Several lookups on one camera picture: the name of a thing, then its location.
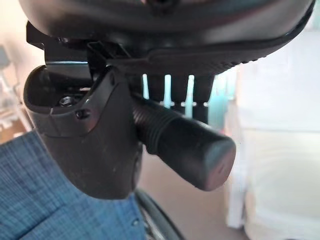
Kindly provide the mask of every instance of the white furniture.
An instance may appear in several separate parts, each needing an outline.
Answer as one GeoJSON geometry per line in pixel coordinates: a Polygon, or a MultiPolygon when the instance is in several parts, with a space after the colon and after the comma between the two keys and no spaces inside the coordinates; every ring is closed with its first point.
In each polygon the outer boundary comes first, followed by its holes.
{"type": "Polygon", "coordinates": [[[6,52],[0,46],[0,130],[11,127],[12,121],[20,119],[27,132],[32,126],[23,112],[23,104],[16,91],[16,86],[8,84],[3,69],[10,64],[6,52]]]}
{"type": "Polygon", "coordinates": [[[246,64],[225,119],[237,156],[225,185],[230,227],[251,240],[320,239],[319,32],[246,64]]]}

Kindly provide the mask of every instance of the white wall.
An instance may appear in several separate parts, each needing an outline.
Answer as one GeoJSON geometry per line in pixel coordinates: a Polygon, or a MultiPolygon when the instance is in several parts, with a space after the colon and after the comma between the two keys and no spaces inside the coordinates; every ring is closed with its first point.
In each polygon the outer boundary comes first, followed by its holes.
{"type": "Polygon", "coordinates": [[[243,128],[320,131],[320,32],[242,66],[237,90],[243,128]]]}
{"type": "Polygon", "coordinates": [[[44,64],[44,53],[26,42],[27,18],[19,1],[0,0],[0,9],[0,44],[4,45],[17,73],[10,67],[6,76],[11,83],[17,78],[24,83],[34,68],[44,64]]]}

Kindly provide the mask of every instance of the light blue object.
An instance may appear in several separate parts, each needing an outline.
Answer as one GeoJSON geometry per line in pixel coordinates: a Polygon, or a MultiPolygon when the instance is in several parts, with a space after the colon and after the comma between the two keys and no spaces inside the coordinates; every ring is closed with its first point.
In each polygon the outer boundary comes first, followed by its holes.
{"type": "MultiPolygon", "coordinates": [[[[225,114],[228,110],[228,101],[235,98],[236,93],[236,73],[237,69],[233,68],[225,73],[217,75],[211,90],[211,96],[208,102],[208,124],[214,129],[221,131],[224,129],[225,114]]],[[[185,100],[185,116],[192,118],[193,116],[193,95],[195,76],[189,75],[188,87],[185,100]]],[[[143,79],[143,97],[149,99],[148,76],[144,74],[143,79]]],[[[164,76],[164,96],[163,106],[170,108],[171,99],[171,83],[174,81],[172,76],[167,74],[164,76]]]]}
{"type": "Polygon", "coordinates": [[[143,80],[143,98],[149,99],[149,88],[148,88],[148,76],[147,74],[142,75],[143,80]]]}

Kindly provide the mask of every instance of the chair seat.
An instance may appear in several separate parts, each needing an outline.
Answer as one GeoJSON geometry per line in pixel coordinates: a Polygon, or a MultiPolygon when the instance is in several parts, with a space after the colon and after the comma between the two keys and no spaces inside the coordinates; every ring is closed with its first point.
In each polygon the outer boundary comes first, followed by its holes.
{"type": "Polygon", "coordinates": [[[297,26],[313,0],[172,0],[178,4],[164,14],[150,2],[170,1],[20,0],[30,22],[49,36],[123,44],[134,36],[167,47],[177,38],[178,46],[278,38],[297,26]]]}

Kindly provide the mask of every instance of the screw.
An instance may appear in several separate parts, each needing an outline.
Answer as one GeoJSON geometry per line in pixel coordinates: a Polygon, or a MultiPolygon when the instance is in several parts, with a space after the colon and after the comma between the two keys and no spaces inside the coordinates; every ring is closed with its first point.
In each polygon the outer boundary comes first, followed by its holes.
{"type": "Polygon", "coordinates": [[[73,102],[74,102],[74,98],[73,97],[65,96],[65,97],[61,98],[61,100],[59,101],[59,104],[60,104],[61,107],[66,108],[66,107],[72,106],[73,102]]]}
{"type": "Polygon", "coordinates": [[[132,223],[131,223],[131,225],[132,226],[137,226],[139,224],[139,219],[135,219],[132,223]]]}

